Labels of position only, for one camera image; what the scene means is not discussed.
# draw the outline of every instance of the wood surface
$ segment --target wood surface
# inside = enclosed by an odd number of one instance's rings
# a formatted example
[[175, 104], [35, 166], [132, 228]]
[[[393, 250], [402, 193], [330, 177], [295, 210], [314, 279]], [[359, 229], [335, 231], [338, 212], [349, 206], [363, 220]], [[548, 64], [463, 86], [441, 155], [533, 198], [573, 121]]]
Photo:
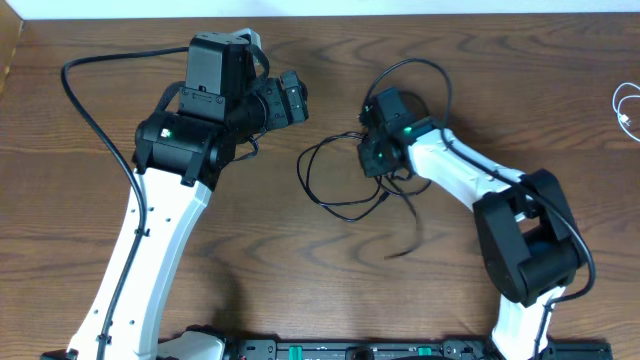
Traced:
[[21, 29], [22, 19], [4, 0], [0, 0], [0, 96], [5, 78], [9, 75]]
[[[427, 57], [455, 85], [452, 128], [488, 157], [552, 171], [591, 247], [591, 294], [557, 307], [550, 334], [606, 339], [616, 359], [640, 341], [640, 144], [618, 127], [615, 87], [640, 80], [637, 14], [406, 16], [27, 22], [0, 100], [0, 358], [66, 347], [102, 279], [128, 184], [66, 98], [62, 64], [78, 57], [186, 46], [197, 31], [252, 27], [272, 74], [294, 69], [311, 118], [269, 133], [258, 157], [228, 166], [185, 249], [161, 336], [191, 324], [283, 338], [424, 339], [486, 335], [499, 294], [471, 214], [434, 186], [413, 199], [425, 244], [395, 260], [415, 225], [399, 199], [348, 224], [312, 203], [295, 161], [322, 138], [359, 130], [371, 81]], [[90, 64], [71, 83], [129, 158], [133, 134], [185, 55]], [[433, 71], [412, 65], [384, 85], [445, 103]], [[640, 124], [640, 104], [625, 112]], [[327, 201], [373, 189], [355, 144], [323, 151], [312, 182]], [[351, 214], [361, 209], [352, 209]], [[581, 287], [581, 270], [570, 290]]]

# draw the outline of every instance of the white cable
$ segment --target white cable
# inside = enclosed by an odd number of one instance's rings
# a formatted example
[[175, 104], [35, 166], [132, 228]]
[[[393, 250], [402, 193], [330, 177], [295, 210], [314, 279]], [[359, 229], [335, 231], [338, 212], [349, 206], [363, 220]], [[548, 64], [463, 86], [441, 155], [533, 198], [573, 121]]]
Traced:
[[621, 88], [625, 87], [625, 86], [632, 86], [634, 88], [636, 88], [638, 91], [640, 91], [640, 86], [634, 84], [634, 83], [630, 83], [630, 82], [625, 82], [620, 84], [620, 86], [618, 86], [618, 88], [616, 89], [616, 91], [613, 92], [613, 97], [611, 98], [611, 107], [613, 107], [613, 111], [616, 113], [616, 117], [618, 118], [618, 124], [620, 125], [620, 128], [627, 133], [627, 135], [629, 135], [629, 137], [631, 137], [633, 140], [640, 142], [640, 139], [637, 138], [636, 136], [634, 136], [633, 134], [631, 134], [631, 132], [629, 130], [627, 130], [627, 126], [629, 126], [631, 124], [631, 118], [629, 118], [627, 115], [625, 114], [621, 114], [620, 113], [620, 107], [622, 107], [622, 103], [627, 100], [627, 99], [640, 99], [640, 95], [627, 95], [625, 97], [623, 97], [622, 99], [620, 99], [620, 102], [618, 102], [618, 105], [616, 106], [616, 97], [618, 96], [618, 91], [620, 91]]

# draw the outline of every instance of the plug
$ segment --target plug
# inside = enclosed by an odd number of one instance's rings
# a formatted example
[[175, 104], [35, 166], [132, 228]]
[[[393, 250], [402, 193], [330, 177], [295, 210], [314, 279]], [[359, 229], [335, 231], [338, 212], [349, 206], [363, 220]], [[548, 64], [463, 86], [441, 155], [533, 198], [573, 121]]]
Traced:
[[618, 120], [626, 126], [631, 126], [631, 119], [625, 114], [618, 115]]

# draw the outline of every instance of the wooden tabletop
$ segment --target wooden tabletop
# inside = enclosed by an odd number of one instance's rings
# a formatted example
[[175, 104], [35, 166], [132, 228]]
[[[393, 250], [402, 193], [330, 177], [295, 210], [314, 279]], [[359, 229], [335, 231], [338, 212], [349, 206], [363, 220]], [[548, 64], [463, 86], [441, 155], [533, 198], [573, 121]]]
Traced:
[[[558, 306], [550, 334], [606, 339], [616, 359], [637, 358], [640, 144], [611, 110], [616, 86], [640, 81], [635, 14], [27, 22], [0, 100], [0, 358], [67, 346], [124, 216], [129, 185], [66, 98], [62, 64], [244, 27], [261, 34], [272, 74], [293, 69], [307, 84], [311, 118], [269, 133], [258, 157], [224, 170], [185, 249], [161, 336], [207, 323], [282, 338], [490, 332], [499, 294], [462, 204], [437, 186], [414, 198], [425, 244], [383, 260], [414, 236], [400, 199], [348, 224], [311, 202], [295, 174], [304, 148], [360, 129], [362, 99], [384, 68], [419, 56], [451, 73], [451, 125], [463, 141], [506, 166], [546, 168], [563, 186], [598, 280], [587, 297]], [[72, 70], [72, 87], [130, 158], [136, 126], [166, 85], [184, 79], [185, 60], [86, 65]], [[385, 84], [442, 113], [443, 82], [432, 70], [411, 65]], [[625, 112], [640, 124], [640, 103]], [[354, 145], [327, 148], [317, 160], [312, 181], [327, 201], [373, 189]], [[579, 271], [570, 290], [585, 280]]]

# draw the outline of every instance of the white wall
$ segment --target white wall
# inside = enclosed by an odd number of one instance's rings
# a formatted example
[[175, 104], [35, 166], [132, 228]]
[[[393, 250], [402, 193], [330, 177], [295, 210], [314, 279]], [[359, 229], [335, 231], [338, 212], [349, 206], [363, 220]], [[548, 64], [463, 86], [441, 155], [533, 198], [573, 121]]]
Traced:
[[25, 20], [636, 12], [640, 0], [7, 0]]

